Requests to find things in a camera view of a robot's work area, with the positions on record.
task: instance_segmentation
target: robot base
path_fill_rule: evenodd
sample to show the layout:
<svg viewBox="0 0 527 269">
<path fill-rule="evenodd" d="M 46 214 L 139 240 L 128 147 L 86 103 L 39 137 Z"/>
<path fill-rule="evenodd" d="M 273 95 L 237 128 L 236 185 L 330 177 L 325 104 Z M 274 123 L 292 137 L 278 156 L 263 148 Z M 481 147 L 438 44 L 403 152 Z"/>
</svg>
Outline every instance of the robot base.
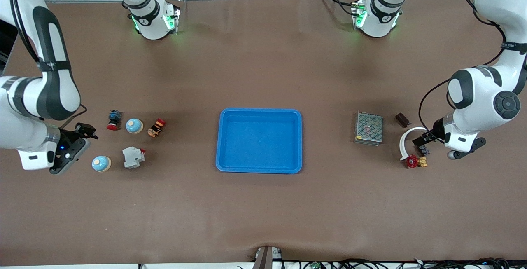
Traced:
<svg viewBox="0 0 527 269">
<path fill-rule="evenodd" d="M 352 7 L 352 13 L 358 16 L 353 17 L 354 29 L 359 29 L 367 36 L 382 37 L 387 35 L 397 22 L 399 13 L 388 23 L 381 23 L 379 19 L 371 13 L 371 3 L 373 0 L 359 0 Z"/>
<path fill-rule="evenodd" d="M 156 18 L 151 21 L 150 25 L 143 25 L 141 18 L 137 21 L 132 16 L 135 30 L 148 40 L 160 40 L 168 34 L 177 33 L 179 28 L 179 8 L 165 0 L 155 1 L 159 4 L 160 10 Z"/>
</svg>

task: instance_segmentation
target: blue tray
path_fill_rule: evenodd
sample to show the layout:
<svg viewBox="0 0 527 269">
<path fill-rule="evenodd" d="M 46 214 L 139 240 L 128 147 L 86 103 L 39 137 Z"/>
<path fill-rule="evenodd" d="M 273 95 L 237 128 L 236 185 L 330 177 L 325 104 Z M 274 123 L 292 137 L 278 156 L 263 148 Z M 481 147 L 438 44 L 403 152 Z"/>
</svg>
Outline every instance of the blue tray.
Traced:
<svg viewBox="0 0 527 269">
<path fill-rule="evenodd" d="M 288 109 L 224 109 L 216 167 L 231 173 L 298 173 L 302 116 Z"/>
</svg>

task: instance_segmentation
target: green indicator light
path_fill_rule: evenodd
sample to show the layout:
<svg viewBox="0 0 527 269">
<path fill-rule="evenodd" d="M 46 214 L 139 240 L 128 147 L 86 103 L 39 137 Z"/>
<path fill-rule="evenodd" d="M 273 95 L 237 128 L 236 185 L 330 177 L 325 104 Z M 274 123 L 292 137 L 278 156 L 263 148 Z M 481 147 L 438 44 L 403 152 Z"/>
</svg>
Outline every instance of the green indicator light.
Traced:
<svg viewBox="0 0 527 269">
<path fill-rule="evenodd" d="M 395 24 L 397 23 L 397 18 L 399 18 L 399 14 L 397 14 L 394 18 L 394 22 L 392 24 L 392 28 L 395 27 Z"/>
<path fill-rule="evenodd" d="M 164 21 L 165 21 L 165 24 L 166 24 L 166 28 L 173 29 L 174 28 L 174 19 L 171 18 L 170 16 L 165 16 L 165 15 L 163 15 L 163 18 L 164 18 Z"/>
<path fill-rule="evenodd" d="M 357 17 L 357 27 L 362 27 L 364 25 L 364 20 L 368 17 L 368 13 L 367 11 L 364 11 L 362 12 L 362 14 L 360 14 L 358 17 Z"/>
<path fill-rule="evenodd" d="M 132 21 L 135 25 L 135 30 L 139 31 L 139 26 L 137 25 L 137 21 L 135 20 L 135 18 L 132 16 Z"/>
</svg>

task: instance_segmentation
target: small brown component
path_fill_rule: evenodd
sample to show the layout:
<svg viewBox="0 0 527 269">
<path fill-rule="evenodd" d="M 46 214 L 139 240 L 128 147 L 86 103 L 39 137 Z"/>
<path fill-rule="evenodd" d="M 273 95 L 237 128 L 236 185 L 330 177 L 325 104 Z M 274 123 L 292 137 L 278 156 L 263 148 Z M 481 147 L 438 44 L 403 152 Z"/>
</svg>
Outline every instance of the small brown component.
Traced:
<svg viewBox="0 0 527 269">
<path fill-rule="evenodd" d="M 403 126 L 403 128 L 406 128 L 408 126 L 410 126 L 412 123 L 410 123 L 410 121 L 408 121 L 408 119 L 403 115 L 403 113 L 399 113 L 398 115 L 395 116 L 395 119 L 397 120 L 397 122 L 399 122 L 399 124 L 401 124 L 401 126 Z"/>
<path fill-rule="evenodd" d="M 163 119 L 158 119 L 156 123 L 153 126 L 151 126 L 150 129 L 148 129 L 148 135 L 152 137 L 156 137 L 163 130 L 163 126 L 165 124 L 166 123 L 165 121 L 163 121 Z"/>
</svg>

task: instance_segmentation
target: light blue button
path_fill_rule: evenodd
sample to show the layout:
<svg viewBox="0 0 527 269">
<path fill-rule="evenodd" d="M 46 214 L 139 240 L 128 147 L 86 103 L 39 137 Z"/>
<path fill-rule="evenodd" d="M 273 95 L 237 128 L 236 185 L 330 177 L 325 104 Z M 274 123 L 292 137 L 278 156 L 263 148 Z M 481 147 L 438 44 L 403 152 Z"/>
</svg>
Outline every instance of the light blue button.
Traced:
<svg viewBox="0 0 527 269">
<path fill-rule="evenodd" d="M 126 122 L 126 130 L 132 134 L 137 134 L 143 130 L 143 122 L 140 119 L 129 119 Z"/>
<path fill-rule="evenodd" d="M 112 161 L 107 156 L 98 156 L 92 161 L 92 168 L 98 173 L 108 170 L 111 165 Z"/>
</svg>

